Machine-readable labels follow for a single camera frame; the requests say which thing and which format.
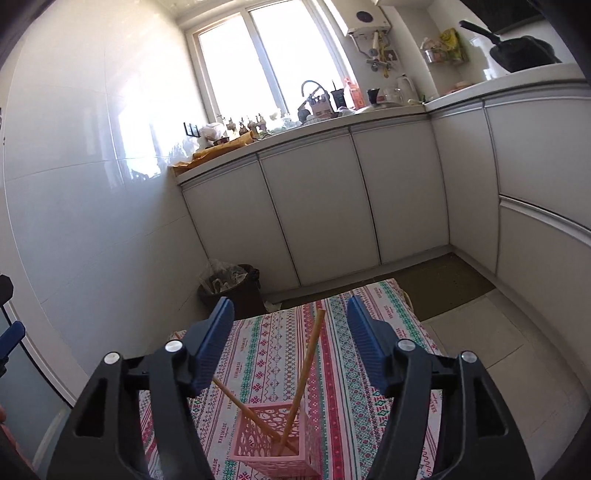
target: white cabinet door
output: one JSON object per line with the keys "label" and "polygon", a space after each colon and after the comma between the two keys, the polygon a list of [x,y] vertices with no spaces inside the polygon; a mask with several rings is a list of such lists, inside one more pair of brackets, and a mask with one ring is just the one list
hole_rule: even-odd
{"label": "white cabinet door", "polygon": [[447,245],[443,178],[429,121],[355,132],[353,139],[382,262]]}
{"label": "white cabinet door", "polygon": [[183,193],[209,257],[258,268],[263,293],[299,286],[256,160]]}
{"label": "white cabinet door", "polygon": [[591,236],[501,205],[498,277],[545,317],[591,375]]}
{"label": "white cabinet door", "polygon": [[591,98],[505,103],[487,111],[501,193],[591,228]]}
{"label": "white cabinet door", "polygon": [[450,243],[495,272],[499,196],[483,109],[433,119],[447,195]]}
{"label": "white cabinet door", "polygon": [[348,133],[261,156],[303,285],[379,264],[369,202]]}

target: white countertop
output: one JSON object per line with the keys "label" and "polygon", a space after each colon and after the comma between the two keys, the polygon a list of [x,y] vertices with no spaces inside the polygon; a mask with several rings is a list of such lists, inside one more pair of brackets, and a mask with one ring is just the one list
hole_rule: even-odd
{"label": "white countertop", "polygon": [[397,108],[375,110],[373,112],[348,115],[316,124],[293,128],[280,134],[273,135],[272,137],[265,138],[264,140],[254,142],[253,144],[239,148],[238,150],[228,152],[218,158],[214,158],[213,160],[199,165],[198,167],[181,173],[177,177],[177,184],[182,184],[202,175],[207,171],[218,168],[238,158],[252,155],[266,148],[274,147],[292,140],[297,140],[298,138],[306,137],[308,135],[318,134],[337,128],[346,128],[350,125],[382,120],[386,118],[420,115],[421,113],[432,112],[440,108],[454,105],[455,103],[465,102],[473,98],[479,98],[485,95],[490,95],[491,93],[503,92],[519,87],[569,81],[585,81],[583,72],[576,63],[557,63],[553,65],[545,65],[543,67],[522,70],[520,72],[510,73],[504,77],[478,83],[471,87],[460,90],[459,92],[450,93],[449,95],[433,100],[424,106],[402,106]]}

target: wooden stick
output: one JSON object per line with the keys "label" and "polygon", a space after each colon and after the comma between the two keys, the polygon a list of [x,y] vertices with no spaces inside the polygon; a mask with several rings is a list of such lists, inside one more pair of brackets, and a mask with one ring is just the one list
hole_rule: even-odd
{"label": "wooden stick", "polygon": [[[256,413],[254,413],[244,403],[242,403],[240,400],[238,400],[234,396],[234,394],[229,390],[229,388],[226,385],[224,385],[222,382],[220,382],[218,378],[213,377],[213,383],[215,383],[219,387],[219,389],[222,390],[226,394],[226,396],[234,403],[234,405],[236,405],[240,410],[242,410],[242,413],[244,414],[244,416],[247,419],[252,420],[255,423],[255,425],[257,425],[262,430],[263,433],[266,433],[268,436],[270,436],[276,442],[281,441],[281,436],[275,430],[273,430],[271,427],[269,427],[269,425],[267,425],[266,422],[264,422]],[[293,447],[291,445],[291,443],[288,443],[287,447],[289,448],[289,450],[291,450],[295,454],[298,453],[296,451],[295,447]]]}
{"label": "wooden stick", "polygon": [[308,350],[306,351],[304,366],[301,369],[300,379],[298,380],[297,390],[295,391],[295,397],[293,403],[291,404],[290,413],[287,416],[287,423],[285,424],[283,436],[281,437],[281,442],[279,444],[278,456],[281,456],[283,449],[287,444],[287,439],[289,438],[291,429],[293,428],[298,408],[300,408],[301,398],[304,396],[304,392],[306,390],[306,384],[308,382],[308,377],[310,376],[310,369],[312,368],[312,362],[314,361],[314,354],[316,353],[316,345],[318,344],[318,338],[320,337],[320,331],[322,330],[322,324],[324,323],[324,314],[326,314],[326,312],[323,309],[318,309],[316,321],[314,322],[312,333],[310,334],[310,341],[308,343]]}

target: window frame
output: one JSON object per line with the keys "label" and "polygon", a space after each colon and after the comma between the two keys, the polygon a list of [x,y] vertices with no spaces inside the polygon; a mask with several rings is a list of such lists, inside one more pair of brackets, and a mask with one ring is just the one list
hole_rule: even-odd
{"label": "window frame", "polygon": [[[258,8],[267,7],[269,5],[279,4],[287,1],[290,0],[268,0],[264,2],[253,2],[252,4],[246,5],[244,7],[227,10],[224,13],[208,20],[206,23],[199,24],[186,31],[187,42],[189,44],[189,52],[191,55],[191,59],[193,61],[195,75],[197,77],[197,85],[199,86],[203,106],[205,107],[207,118],[210,122],[222,122],[222,115],[220,113],[219,106],[217,104],[217,100],[213,92],[211,79],[207,72],[205,57],[203,55],[203,50],[201,48],[201,43],[199,41],[199,35],[217,27],[220,24],[223,24],[230,18],[237,17],[238,15],[240,15],[244,20],[246,29],[248,30],[252,43],[255,47],[256,54],[259,58],[259,61],[261,62],[265,78],[267,79],[267,83],[269,84],[269,88],[271,89],[271,93],[273,95],[273,99],[275,100],[277,108],[281,110],[281,112],[283,113],[288,112],[287,105],[285,104],[285,99],[283,98],[283,94],[281,92],[281,88],[277,80],[277,76],[273,71],[273,67],[271,65],[271,61],[269,59],[265,46],[263,45],[262,38],[256,28],[256,24],[254,23],[253,17],[251,15],[251,11],[256,10]],[[353,77],[353,74],[350,71],[350,67],[347,61],[342,57],[342,54],[338,46],[336,45],[333,36],[331,35],[331,32],[329,30],[331,26],[326,25],[326,23],[322,19],[321,12],[318,11],[318,8],[322,7],[322,1],[323,0],[301,0],[306,10],[308,10],[308,13],[310,14],[316,27],[318,28],[320,36],[324,40],[324,44],[326,45],[330,53],[330,56],[335,63],[337,72],[339,72],[341,78],[351,78]]]}

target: pink plastic container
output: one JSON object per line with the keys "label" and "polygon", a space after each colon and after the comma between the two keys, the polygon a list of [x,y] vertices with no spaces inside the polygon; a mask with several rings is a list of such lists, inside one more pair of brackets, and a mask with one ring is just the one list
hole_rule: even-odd
{"label": "pink plastic container", "polygon": [[[283,433],[291,402],[247,406],[277,433]],[[299,445],[300,454],[295,455],[286,447],[282,456],[271,456],[271,448],[277,448],[277,443],[271,443],[271,438],[240,412],[232,438],[230,460],[245,463],[271,478],[320,475],[319,436],[310,424],[303,401],[289,438],[293,446]]]}

